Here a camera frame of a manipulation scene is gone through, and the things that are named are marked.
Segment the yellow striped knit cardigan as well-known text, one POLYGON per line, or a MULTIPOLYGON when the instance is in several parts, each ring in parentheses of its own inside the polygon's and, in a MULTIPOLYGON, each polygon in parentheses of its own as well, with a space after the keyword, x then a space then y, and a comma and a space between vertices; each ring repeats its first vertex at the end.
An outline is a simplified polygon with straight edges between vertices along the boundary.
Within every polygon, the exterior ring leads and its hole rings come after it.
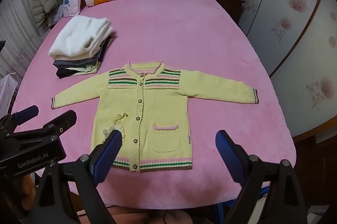
POLYGON ((122 146, 113 163, 132 172, 191 169, 193 150, 189 98, 257 104, 258 92, 243 82, 164 63, 128 63, 90 77, 51 100, 56 109, 98 99, 91 147, 120 131, 122 146))

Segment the white gift bag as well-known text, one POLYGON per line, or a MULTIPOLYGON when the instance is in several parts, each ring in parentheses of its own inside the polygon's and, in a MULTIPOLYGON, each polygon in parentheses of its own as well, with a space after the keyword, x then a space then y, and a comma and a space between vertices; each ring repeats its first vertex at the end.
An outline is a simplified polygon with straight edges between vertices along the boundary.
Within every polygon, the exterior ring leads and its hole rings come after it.
POLYGON ((16 73, 9 73, 0 80, 0 117, 8 113, 10 102, 17 85, 16 73))

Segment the black folded garment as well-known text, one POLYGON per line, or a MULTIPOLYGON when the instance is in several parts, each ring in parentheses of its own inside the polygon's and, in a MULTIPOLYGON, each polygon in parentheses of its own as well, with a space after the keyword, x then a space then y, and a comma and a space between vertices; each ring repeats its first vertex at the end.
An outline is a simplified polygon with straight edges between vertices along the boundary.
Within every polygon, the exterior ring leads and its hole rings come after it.
POLYGON ((60 68, 60 69, 57 69, 57 71, 56 71, 56 76, 59 79, 71 77, 71 76, 73 76, 73 74, 74 74, 74 72, 71 72, 70 70, 67 70, 67 68, 60 68))

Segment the light green folded garment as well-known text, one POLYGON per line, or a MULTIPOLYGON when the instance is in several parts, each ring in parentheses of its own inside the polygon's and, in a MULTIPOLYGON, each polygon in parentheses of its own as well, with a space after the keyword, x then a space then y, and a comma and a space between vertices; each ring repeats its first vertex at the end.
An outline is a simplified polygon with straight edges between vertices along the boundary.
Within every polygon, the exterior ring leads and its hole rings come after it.
POLYGON ((67 70, 74 72, 73 75, 95 74, 98 72, 100 68, 100 64, 101 64, 100 61, 96 61, 96 63, 85 65, 84 67, 72 67, 72 68, 67 68, 67 70))

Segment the white folded fleece garment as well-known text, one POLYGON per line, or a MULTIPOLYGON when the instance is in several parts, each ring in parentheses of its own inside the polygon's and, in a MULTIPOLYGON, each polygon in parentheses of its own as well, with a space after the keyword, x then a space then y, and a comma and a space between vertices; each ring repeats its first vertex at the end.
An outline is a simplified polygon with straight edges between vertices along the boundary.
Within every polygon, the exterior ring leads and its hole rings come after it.
POLYGON ((56 37, 49 56, 55 61, 92 58, 113 31, 107 18, 74 16, 56 37))

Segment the blue grey folded garment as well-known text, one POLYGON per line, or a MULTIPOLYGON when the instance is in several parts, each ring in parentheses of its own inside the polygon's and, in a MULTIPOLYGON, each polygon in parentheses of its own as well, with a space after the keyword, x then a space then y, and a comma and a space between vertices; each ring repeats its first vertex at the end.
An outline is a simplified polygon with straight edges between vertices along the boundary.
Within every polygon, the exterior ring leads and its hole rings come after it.
POLYGON ((85 65, 90 65, 92 63, 95 63, 97 60, 102 59, 104 56, 104 52, 112 43, 114 38, 112 36, 108 36, 105 41, 102 43, 99 51, 90 58, 85 58, 85 59, 80 59, 80 60, 74 60, 74 61, 54 61, 53 65, 57 67, 58 69, 60 68, 67 68, 67 67, 82 67, 85 65))

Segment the pale pleated curtain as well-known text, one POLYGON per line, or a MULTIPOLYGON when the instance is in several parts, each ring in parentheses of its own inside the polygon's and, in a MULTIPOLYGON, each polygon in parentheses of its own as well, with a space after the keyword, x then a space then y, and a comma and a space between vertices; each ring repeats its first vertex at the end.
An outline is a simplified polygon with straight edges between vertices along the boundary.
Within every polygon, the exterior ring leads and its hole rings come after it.
POLYGON ((1 2, 1 75, 16 73, 22 80, 42 44, 31 19, 29 7, 22 0, 1 2))

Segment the small white cartoon pillow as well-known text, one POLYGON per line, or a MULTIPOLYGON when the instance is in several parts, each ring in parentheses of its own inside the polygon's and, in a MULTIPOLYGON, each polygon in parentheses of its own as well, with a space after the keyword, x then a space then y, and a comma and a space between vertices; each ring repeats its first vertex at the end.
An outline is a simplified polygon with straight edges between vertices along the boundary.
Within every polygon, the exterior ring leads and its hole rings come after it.
POLYGON ((63 0, 63 16, 73 17, 80 14, 81 0, 63 0))

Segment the floral sliding wardrobe door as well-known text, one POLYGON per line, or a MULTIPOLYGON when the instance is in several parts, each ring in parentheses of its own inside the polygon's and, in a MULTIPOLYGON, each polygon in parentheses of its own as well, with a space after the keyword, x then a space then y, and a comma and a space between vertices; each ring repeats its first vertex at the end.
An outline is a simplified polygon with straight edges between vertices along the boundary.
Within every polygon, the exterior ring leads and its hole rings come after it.
POLYGON ((293 136, 336 116, 336 0, 244 0, 239 27, 293 136))

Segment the dark wooden nightstand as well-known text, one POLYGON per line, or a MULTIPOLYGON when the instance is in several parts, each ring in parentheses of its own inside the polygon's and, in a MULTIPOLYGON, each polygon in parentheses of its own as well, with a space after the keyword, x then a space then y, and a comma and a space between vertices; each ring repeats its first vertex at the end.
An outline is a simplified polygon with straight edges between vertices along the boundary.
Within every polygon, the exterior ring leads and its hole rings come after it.
POLYGON ((241 14, 243 12, 244 0, 215 0, 233 19, 233 21, 238 24, 241 14))

